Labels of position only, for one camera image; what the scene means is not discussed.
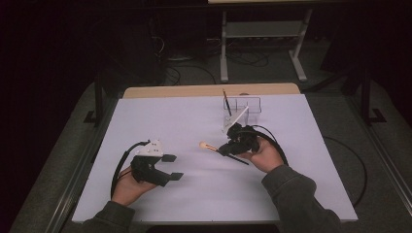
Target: dark background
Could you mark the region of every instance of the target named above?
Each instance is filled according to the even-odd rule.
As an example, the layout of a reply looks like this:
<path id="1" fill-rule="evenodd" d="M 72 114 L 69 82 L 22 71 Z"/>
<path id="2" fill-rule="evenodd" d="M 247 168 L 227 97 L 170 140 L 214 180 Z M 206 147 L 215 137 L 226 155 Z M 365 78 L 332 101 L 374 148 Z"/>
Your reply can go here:
<path id="1" fill-rule="evenodd" d="M 86 3 L 109 6 L 96 2 Z M 2 232 L 13 223 L 77 101 L 98 73 L 110 77 L 103 83 L 112 95 L 131 85 L 160 84 L 154 29 L 171 50 L 195 55 L 203 54 L 207 37 L 220 32 L 217 13 L 163 13 L 155 16 L 153 28 L 147 24 L 152 14 L 88 15 L 76 6 L 74 1 L 0 3 Z M 323 69 L 338 72 L 353 63 L 367 67 L 412 124 L 411 4 L 370 6 L 317 9 L 306 39 L 333 39 Z M 267 11 L 258 16 L 273 17 Z"/>

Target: white desk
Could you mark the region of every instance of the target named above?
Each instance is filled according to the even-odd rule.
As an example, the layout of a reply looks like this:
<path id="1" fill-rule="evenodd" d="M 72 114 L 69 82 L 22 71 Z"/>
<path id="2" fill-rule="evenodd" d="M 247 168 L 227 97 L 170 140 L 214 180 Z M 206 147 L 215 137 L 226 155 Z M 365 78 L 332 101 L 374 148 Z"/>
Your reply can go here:
<path id="1" fill-rule="evenodd" d="M 262 85 L 237 86 L 253 93 L 256 87 Z M 232 95 L 231 85 L 223 87 L 228 95 Z M 157 87 L 142 89 L 158 93 Z M 177 88 L 180 94 L 185 95 L 182 89 L 196 87 Z M 305 96 L 265 94 L 260 98 L 262 113 L 258 124 L 272 131 L 290 165 L 315 180 L 318 185 L 316 197 L 324 207 L 334 210 L 342 220 L 356 220 L 357 215 Z M 111 179 L 122 154 L 133 144 L 148 139 L 159 139 L 165 153 L 178 157 L 173 163 L 158 162 L 158 170 L 185 174 L 179 181 L 157 187 L 132 204 L 131 208 L 136 209 L 134 221 L 146 224 L 205 224 L 278 220 L 276 208 L 260 183 L 264 177 L 261 171 L 253 165 L 247 166 L 198 147 L 200 141 L 216 147 L 226 143 L 222 127 L 221 96 L 121 99 L 73 220 L 84 221 L 102 209 L 110 198 Z M 129 165 L 133 154 L 129 155 L 124 167 Z"/>

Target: wire mesh pen holder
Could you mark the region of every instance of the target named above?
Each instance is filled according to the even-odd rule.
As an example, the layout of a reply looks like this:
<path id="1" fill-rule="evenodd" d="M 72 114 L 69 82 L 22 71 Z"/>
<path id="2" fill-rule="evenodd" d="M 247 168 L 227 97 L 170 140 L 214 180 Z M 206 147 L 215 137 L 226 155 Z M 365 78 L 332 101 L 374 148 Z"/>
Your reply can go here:
<path id="1" fill-rule="evenodd" d="M 224 109 L 224 121 L 227 121 L 231 115 L 236 115 L 249 107 L 248 110 L 240 116 L 237 120 L 238 123 L 245 125 L 255 125 L 258 124 L 258 117 L 261 113 L 261 105 L 259 97 L 227 97 L 228 106 L 225 100 L 223 100 Z"/>

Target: person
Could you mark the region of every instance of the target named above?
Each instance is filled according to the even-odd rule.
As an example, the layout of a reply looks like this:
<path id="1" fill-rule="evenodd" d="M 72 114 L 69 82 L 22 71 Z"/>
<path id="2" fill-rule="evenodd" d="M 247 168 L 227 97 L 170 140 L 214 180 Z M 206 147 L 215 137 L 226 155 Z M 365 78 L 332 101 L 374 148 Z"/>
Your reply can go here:
<path id="1" fill-rule="evenodd" d="M 244 152 L 237 156 L 250 160 L 267 175 L 261 181 L 276 206 L 287 233 L 341 232 L 341 223 L 335 212 L 326 210 L 316 200 L 316 184 L 284 164 L 279 152 L 260 137 L 258 152 Z M 85 221 L 82 232 L 127 232 L 134 210 L 127 208 L 144 193 L 155 188 L 152 183 L 137 183 L 130 167 L 120 173 L 113 198 L 92 219 Z"/>

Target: sleeve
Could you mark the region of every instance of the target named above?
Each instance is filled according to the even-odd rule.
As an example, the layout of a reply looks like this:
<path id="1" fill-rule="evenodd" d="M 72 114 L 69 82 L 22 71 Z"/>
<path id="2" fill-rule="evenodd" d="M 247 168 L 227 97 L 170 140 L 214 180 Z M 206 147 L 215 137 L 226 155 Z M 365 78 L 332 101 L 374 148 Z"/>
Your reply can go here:
<path id="1" fill-rule="evenodd" d="M 83 223 L 81 232 L 128 232 L 133 216 L 133 209 L 109 201 L 94 218 Z"/>
<path id="2" fill-rule="evenodd" d="M 262 184 L 278 210 L 285 232 L 341 232 L 336 213 L 324 209 L 316 200 L 313 180 L 281 165 L 269 172 Z"/>

